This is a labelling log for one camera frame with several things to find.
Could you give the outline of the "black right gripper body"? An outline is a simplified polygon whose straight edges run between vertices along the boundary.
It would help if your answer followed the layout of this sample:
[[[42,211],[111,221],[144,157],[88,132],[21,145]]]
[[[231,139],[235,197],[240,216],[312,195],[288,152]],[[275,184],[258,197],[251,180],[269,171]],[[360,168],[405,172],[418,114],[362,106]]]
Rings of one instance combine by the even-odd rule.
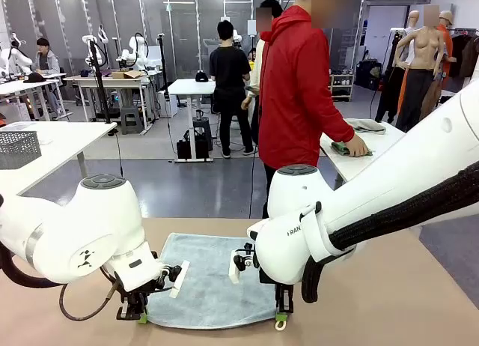
[[[275,284],[275,300],[277,303],[293,302],[294,285],[286,285],[282,283]]]

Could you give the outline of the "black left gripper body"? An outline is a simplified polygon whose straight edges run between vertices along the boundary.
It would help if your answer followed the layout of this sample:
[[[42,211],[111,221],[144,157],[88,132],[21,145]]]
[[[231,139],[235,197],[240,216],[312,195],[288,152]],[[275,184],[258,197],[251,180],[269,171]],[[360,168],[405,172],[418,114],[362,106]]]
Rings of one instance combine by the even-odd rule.
[[[120,301],[127,302],[134,307],[145,307],[148,304],[148,297],[156,290],[155,284],[144,284],[134,290],[126,291],[122,285],[118,286]]]

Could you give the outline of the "person's right hand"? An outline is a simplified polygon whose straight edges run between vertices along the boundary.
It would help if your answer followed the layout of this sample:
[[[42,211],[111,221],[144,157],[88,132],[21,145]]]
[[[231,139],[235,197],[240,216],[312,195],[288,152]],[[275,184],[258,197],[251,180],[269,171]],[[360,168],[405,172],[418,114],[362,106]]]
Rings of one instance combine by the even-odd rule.
[[[351,140],[345,142],[345,146],[349,150],[351,157],[363,157],[369,152],[364,140],[357,134]]]

